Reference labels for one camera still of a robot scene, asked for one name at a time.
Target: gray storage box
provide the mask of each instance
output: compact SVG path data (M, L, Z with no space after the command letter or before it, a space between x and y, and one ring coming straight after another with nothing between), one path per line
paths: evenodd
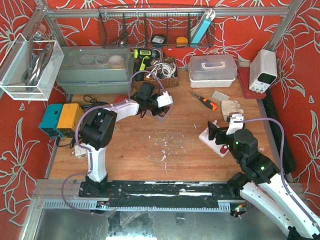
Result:
M56 82L68 94L124 94L134 71L129 48L66 46Z

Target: yellow box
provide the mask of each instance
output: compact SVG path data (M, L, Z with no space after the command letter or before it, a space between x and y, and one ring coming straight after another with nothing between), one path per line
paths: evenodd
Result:
M63 105L57 129L66 137L75 136L77 124L84 114L78 103L65 103Z

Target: floral wallpaper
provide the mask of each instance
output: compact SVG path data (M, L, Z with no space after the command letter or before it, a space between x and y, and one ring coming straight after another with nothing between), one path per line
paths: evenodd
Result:
M90 9L102 5L134 4L148 7L169 0L47 0L51 8ZM33 0L2 0L0 6L0 60L32 15ZM290 0L187 0L177 4L216 7L286 6ZM271 93L284 125L286 138L297 161L292 173L305 189L308 203L320 214L320 104L317 91L317 61L320 53L319 0L302 1L300 9L276 46L278 78ZM191 56L232 54L236 60L252 61L270 39L279 16L216 17L214 46L211 48L165 49L167 56L185 67ZM70 46L99 45L96 18L57 20ZM1 239L17 239L24 222L32 189L43 178L54 139L38 125L48 104L63 103L67 95L54 86L48 102L0 99L0 231Z
M264 29L273 32L275 25ZM276 46L278 78L270 89L310 208L320 215L320 1L302 1Z

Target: red object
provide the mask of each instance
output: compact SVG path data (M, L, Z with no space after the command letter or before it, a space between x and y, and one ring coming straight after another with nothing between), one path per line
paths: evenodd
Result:
M249 89L250 67L238 66L238 79L245 99L264 99L266 93L257 93Z
M128 95L121 95L121 94L119 94L119 95L115 96L115 99L114 99L113 103L114 103L114 104L120 103L120 102L126 100L127 98L128 98Z
M220 148L220 153L225 154L228 151L227 145L223 144L223 146Z

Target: transparent plastic container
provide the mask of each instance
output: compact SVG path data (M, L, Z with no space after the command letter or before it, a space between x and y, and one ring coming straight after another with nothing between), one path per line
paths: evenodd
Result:
M229 54L192 56L188 69L192 88L230 87L238 75Z
M134 59L129 48L62 47L64 59L57 84L68 94L122 94L128 92Z
M22 34L19 34L14 44L20 46L20 48L2 81L0 81L0 88L3 89L13 100L48 101L60 65L64 58L64 53L62 52L58 42L56 40L34 41L33 46L38 46L38 48L34 49L35 53L41 51L47 44L53 45L53 52L38 83L32 86L26 86L26 84L22 82L22 76L27 69L29 42Z

